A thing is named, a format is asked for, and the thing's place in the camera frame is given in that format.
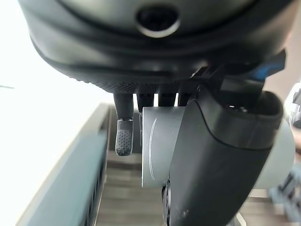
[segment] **white wall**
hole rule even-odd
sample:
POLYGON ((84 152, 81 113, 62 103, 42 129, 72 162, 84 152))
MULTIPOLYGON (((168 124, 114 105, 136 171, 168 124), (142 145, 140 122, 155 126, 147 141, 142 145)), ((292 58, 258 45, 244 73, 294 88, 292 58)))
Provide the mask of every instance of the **white wall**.
POLYGON ((287 43, 285 70, 270 76, 265 90, 273 91, 284 101, 293 85, 301 78, 301 2, 292 35, 287 43))

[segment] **camera lens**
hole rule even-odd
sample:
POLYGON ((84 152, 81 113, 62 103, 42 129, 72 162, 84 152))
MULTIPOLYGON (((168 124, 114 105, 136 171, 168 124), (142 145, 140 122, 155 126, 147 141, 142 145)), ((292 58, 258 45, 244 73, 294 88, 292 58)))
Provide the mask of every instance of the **camera lens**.
POLYGON ((176 10, 164 6, 143 8, 138 12, 136 20, 139 31, 153 38, 166 37, 180 26, 176 10))

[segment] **wooden floor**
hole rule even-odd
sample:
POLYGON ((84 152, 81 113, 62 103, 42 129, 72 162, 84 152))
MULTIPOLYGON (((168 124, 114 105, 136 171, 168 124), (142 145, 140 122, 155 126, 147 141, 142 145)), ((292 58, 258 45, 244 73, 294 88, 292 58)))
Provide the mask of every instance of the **wooden floor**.
MULTIPOLYGON (((141 154, 121 158, 109 152, 97 226, 162 226, 161 189, 141 188, 141 154)), ((240 210, 247 226, 289 226, 281 206, 254 191, 240 210)))

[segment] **blue accent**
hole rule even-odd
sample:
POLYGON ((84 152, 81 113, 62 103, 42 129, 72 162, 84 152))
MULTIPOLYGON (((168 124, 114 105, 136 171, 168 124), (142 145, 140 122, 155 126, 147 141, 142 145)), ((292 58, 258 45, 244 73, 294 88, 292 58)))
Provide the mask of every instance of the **blue accent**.
POLYGON ((265 80, 266 77, 269 76, 269 71, 274 69, 274 70, 281 70, 283 68, 282 65, 278 64, 273 64, 273 65, 266 65, 264 67, 259 68, 255 74, 252 75, 252 77, 256 80, 265 80))

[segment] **textured grip pad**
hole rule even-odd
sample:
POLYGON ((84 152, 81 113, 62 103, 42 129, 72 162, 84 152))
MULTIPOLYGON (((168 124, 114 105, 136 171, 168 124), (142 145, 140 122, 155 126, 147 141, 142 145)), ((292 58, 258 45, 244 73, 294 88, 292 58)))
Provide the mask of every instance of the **textured grip pad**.
POLYGON ((117 121, 115 151, 119 156, 128 156, 133 147, 133 121, 117 121))

